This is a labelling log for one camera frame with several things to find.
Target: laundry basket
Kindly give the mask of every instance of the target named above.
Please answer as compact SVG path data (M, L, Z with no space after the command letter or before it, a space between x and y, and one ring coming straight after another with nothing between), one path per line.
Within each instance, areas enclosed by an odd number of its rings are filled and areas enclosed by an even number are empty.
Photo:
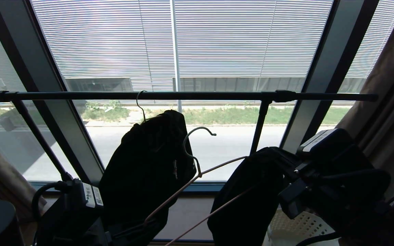
M278 209L267 230L263 246L295 246L297 243L334 230L317 215L302 212L294 219ZM311 244L312 246L338 246L338 239Z

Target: black garment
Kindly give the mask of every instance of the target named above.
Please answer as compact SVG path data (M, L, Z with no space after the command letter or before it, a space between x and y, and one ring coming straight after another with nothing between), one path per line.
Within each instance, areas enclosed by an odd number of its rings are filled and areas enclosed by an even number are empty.
M263 148L244 159L217 194L211 212L254 187L208 219L216 246L262 245L283 188L283 175L274 164L277 151L282 150Z
M103 223L111 234L131 231L125 245L147 245L165 226L168 208L177 198L149 226L138 225L194 177L194 162L182 147L186 135L183 115L168 110L135 124L122 137L98 187L105 207ZM192 154L189 141L186 149Z

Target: black metal rod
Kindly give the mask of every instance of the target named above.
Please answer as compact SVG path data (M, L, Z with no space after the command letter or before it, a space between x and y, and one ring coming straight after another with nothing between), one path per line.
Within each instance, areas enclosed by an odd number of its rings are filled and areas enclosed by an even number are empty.
M65 171L64 167L59 162L59 159L56 157L56 155L54 154L53 150L51 149L51 147L48 145L47 141L45 140L45 137L43 137L43 135L40 132L39 128L34 123L33 118L28 113L27 107L25 107L25 104L22 101L20 101L20 100L15 100L15 101L13 101L13 105L17 109L19 114L22 116L22 118L24 118L25 123L27 123L27 125L30 128L31 132L36 137L37 141L42 146L42 148L45 151L45 153L51 159L51 162L54 164L54 166L57 168L57 170L61 174L62 180L63 181L72 180L72 177L70 176L69 173L67 173Z
M0 92L0 101L14 100L126 100L136 99L138 92ZM261 100L286 102L294 100L375 101L374 94L276 92L144 92L139 100Z
M259 139L261 137L262 128L264 126L265 116L267 115L269 101L261 102L259 107L258 121L256 123L255 134L253 135L252 147L250 148L250 154L253 154L258 149Z

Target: pavement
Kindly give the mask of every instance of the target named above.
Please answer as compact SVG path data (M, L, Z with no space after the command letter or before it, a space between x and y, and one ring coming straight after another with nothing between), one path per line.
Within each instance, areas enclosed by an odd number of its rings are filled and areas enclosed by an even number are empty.
M211 136L205 130L191 134L189 141L194 156L200 162L202 171L228 160L248 155L252 144L254 126L207 126L217 136ZM130 126L102 126L86 129L94 143L102 163L107 166L112 154L118 147L122 136L130 130ZM331 129L323 126L319 130ZM266 146L278 146L286 126L264 126L258 149ZM42 134L51 146L64 168L77 177L59 145L47 129ZM0 152L29 181L56 181L60 175L48 156L28 129L15 129L7 132L0 128ZM203 175L199 180L224 181L233 173L241 161L234 162Z

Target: grass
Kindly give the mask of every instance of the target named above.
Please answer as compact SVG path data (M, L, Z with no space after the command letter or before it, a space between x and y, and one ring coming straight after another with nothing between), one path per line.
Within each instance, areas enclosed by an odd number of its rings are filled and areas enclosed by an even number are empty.
M88 103L80 112L83 120L98 120L105 122L116 122L124 120L130 114L130 110L113 101L109 104L109 111L100 108L97 104ZM331 107L325 116L322 124L337 124L347 113L349 108ZM292 107L275 108L269 107L265 124L286 124L288 123ZM38 125L44 125L44 121L37 110L29 110L34 122ZM147 118L158 115L164 110L145 109ZM223 107L217 109L185 109L183 115L187 124L211 125L211 124L256 124L259 109L257 107ZM9 117L11 122L16 126L25 125L24 119L19 115L16 109L5 110L0 108L0 120Z

